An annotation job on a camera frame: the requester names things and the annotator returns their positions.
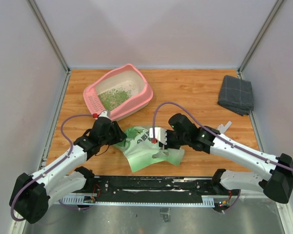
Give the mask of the green cat litter bag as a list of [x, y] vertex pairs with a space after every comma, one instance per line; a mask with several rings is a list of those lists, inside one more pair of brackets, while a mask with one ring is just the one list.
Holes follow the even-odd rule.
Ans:
[[182, 148], [163, 149], [159, 143], [152, 143], [152, 139], [149, 137], [149, 127], [129, 127], [125, 130], [125, 134], [127, 138], [113, 146], [126, 157], [133, 173], [163, 161], [178, 166], [185, 154], [185, 150]]

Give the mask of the pink litter box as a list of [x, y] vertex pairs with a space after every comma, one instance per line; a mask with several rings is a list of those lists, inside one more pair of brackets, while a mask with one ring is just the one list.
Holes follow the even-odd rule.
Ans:
[[111, 120], [119, 121], [148, 105], [153, 90], [134, 65], [126, 64], [87, 86], [83, 98], [91, 114], [107, 110]]

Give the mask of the white plastic bag clip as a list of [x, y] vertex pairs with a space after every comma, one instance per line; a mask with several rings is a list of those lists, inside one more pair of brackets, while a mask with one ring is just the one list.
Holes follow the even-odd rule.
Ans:
[[221, 134], [224, 134], [228, 129], [229, 127], [232, 125], [232, 122], [231, 121], [228, 121], [226, 124], [220, 124], [217, 129], [219, 130], [219, 132]]

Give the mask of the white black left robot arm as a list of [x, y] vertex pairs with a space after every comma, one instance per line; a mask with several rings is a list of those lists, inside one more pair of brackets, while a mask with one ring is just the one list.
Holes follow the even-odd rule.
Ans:
[[55, 161], [32, 174], [18, 176], [9, 201], [12, 219], [34, 224], [64, 196], [78, 190], [91, 192], [95, 181], [89, 171], [75, 167], [96, 155], [101, 147], [120, 143], [126, 137], [116, 121], [98, 117], [93, 127], [70, 142], [69, 149]]

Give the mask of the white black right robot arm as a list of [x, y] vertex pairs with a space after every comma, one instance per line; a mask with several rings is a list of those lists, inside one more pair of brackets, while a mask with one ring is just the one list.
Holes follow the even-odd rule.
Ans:
[[293, 191], [293, 159], [282, 153], [279, 156], [266, 154], [240, 144], [219, 130], [197, 127], [185, 115], [177, 113], [169, 121], [166, 145], [190, 148], [227, 158], [249, 169], [249, 172], [234, 172], [218, 169], [212, 177], [211, 189], [216, 195], [228, 190], [248, 190], [263, 193], [271, 200], [287, 204]]

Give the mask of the green cat litter pellets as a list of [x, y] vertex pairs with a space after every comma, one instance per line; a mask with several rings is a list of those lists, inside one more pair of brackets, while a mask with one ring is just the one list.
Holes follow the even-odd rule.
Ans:
[[112, 111], [136, 94], [137, 86], [133, 83], [120, 84], [98, 92], [103, 107]]

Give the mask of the folded dark grey cloth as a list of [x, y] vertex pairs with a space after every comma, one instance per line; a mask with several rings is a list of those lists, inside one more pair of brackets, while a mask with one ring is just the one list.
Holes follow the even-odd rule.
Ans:
[[218, 95], [218, 105], [238, 115], [249, 115], [254, 110], [254, 98], [250, 81], [225, 76]]

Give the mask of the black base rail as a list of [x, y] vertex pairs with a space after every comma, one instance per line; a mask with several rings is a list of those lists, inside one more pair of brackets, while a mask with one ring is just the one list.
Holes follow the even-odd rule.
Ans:
[[76, 190], [77, 194], [89, 194], [95, 199], [106, 195], [156, 196], [171, 198], [179, 194], [229, 196], [230, 192], [222, 186], [212, 183], [210, 177], [177, 176], [95, 176], [85, 186]]

